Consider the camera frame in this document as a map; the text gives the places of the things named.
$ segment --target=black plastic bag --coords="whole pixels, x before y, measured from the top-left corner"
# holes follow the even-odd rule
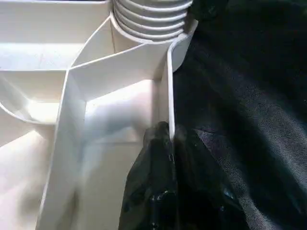
[[[119,230],[173,230],[177,180],[168,124],[146,131],[125,187]]]
[[[178,128],[175,140],[174,158],[167,123],[146,132],[127,177],[119,230],[248,229],[230,183],[196,133]]]

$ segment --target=black cloth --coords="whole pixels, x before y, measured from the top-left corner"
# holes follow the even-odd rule
[[[223,169],[250,229],[307,229],[306,1],[209,5],[192,8],[201,21],[174,74],[176,123]]]

